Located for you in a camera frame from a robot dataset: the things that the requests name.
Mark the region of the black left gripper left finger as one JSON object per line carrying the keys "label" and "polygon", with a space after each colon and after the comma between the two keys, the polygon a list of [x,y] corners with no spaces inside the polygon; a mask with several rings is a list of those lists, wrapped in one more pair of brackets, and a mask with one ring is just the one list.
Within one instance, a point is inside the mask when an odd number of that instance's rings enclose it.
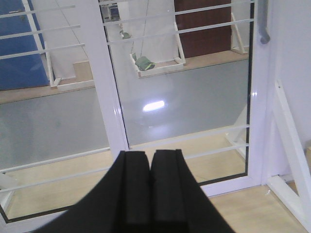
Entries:
{"label": "black left gripper left finger", "polygon": [[145,152],[121,151],[85,197],[36,232],[150,232],[150,171]]}

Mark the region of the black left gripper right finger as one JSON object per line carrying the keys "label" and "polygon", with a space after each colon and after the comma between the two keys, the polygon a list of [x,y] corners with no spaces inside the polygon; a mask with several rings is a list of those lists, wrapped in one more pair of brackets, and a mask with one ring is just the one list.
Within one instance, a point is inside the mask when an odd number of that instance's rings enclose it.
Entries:
{"label": "black left gripper right finger", "polygon": [[157,150],[151,175],[154,233],[232,233],[190,172],[181,150]]}

